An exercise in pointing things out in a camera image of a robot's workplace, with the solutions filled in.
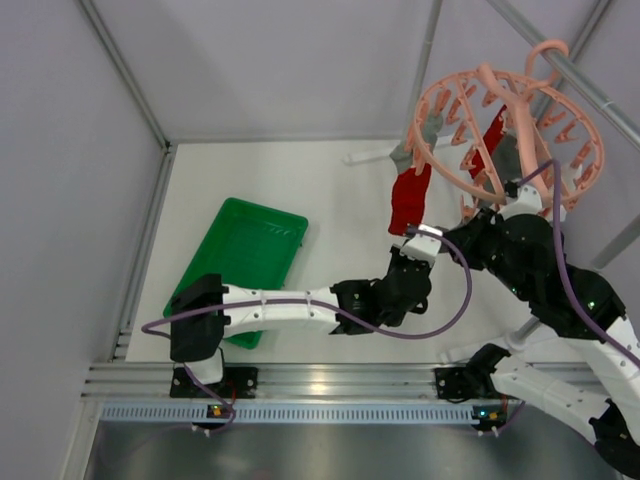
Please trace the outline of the dark grey sock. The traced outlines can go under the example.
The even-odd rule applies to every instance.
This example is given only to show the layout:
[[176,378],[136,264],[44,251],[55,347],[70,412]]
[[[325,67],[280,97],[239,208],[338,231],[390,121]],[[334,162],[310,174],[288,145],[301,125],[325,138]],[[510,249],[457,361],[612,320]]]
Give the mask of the dark grey sock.
[[520,179],[522,177],[517,138],[506,134],[491,155],[496,173],[500,177],[500,183]]

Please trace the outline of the pink round clip hanger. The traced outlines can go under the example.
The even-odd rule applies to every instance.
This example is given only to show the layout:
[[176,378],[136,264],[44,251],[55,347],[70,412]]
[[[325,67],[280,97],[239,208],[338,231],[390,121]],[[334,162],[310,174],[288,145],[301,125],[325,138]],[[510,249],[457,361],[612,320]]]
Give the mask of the pink round clip hanger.
[[551,218],[555,193],[561,212],[571,212],[601,177],[606,156],[594,122],[555,88],[559,73],[534,76],[549,51],[570,52],[564,41],[546,40],[521,73],[482,63],[428,87],[393,159],[408,161],[422,184],[438,173],[460,189],[465,220],[482,207]]

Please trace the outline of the red santa sock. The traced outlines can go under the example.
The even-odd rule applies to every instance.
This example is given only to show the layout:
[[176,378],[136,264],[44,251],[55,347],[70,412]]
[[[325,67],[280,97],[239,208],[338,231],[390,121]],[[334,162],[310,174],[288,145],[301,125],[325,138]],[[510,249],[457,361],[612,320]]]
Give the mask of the red santa sock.
[[[483,141],[487,148],[487,151],[490,155],[493,154],[494,150],[498,146],[499,142],[504,136],[504,114],[507,110],[507,107],[503,105],[498,111],[497,115],[493,119],[491,125],[488,130],[485,132],[483,136]],[[469,171],[472,179],[475,179],[483,170],[484,164],[481,158],[481,154],[479,152],[475,152],[474,156],[471,160],[472,168]]]

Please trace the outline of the light grey sock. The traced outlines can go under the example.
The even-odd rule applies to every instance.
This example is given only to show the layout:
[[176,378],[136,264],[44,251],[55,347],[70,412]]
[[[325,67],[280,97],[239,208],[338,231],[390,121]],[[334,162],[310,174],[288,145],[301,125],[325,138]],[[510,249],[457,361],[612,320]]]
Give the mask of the light grey sock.
[[[429,113],[421,129],[421,135],[429,150],[435,148],[438,135],[443,127],[444,118],[441,113]],[[410,131],[405,140],[401,141],[390,153],[389,157],[394,163],[397,174],[402,175],[412,171],[415,176],[420,176],[425,168],[426,161],[422,158],[419,149],[415,146],[414,133]]]

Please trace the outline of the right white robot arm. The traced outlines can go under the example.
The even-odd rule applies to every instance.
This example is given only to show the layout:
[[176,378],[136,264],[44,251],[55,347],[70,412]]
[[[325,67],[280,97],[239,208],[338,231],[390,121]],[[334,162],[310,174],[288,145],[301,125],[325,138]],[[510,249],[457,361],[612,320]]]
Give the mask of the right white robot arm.
[[629,357],[638,353],[639,340],[611,285],[565,263],[561,238],[537,215],[504,219],[483,209],[444,236],[470,268],[490,272],[580,354],[606,392],[557,380],[495,344],[476,352],[467,371],[480,375],[484,391],[518,398],[555,418],[609,466],[638,478],[639,368]]

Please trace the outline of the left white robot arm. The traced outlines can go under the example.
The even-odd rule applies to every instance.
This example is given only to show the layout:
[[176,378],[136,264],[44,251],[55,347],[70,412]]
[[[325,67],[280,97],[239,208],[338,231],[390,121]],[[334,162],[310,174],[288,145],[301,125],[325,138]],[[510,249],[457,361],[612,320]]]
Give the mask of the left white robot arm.
[[316,290],[256,290],[225,284],[219,274],[204,275],[170,302],[170,314],[181,317],[170,326],[170,358],[211,384],[223,377],[220,343],[236,335],[288,329],[361,335],[374,327],[398,327],[408,313],[426,310],[436,255],[398,246],[390,253],[384,277]]

